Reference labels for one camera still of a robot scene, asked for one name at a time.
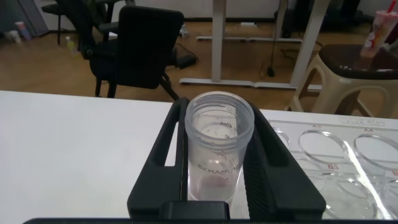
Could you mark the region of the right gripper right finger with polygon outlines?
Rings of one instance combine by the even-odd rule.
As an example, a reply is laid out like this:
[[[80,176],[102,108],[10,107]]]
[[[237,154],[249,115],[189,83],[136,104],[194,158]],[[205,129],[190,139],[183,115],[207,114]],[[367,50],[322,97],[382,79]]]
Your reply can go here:
[[[260,110],[243,161],[252,221],[319,221],[326,202]]]

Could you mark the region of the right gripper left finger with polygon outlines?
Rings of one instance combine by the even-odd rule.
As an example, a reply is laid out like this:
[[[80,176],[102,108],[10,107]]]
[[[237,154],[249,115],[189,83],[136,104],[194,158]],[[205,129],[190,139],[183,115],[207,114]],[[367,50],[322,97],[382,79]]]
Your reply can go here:
[[[156,220],[165,203],[186,201],[188,191],[188,139],[185,131],[187,98],[175,101],[161,127],[139,177],[127,199],[133,220]],[[175,165],[165,161],[177,130]]]

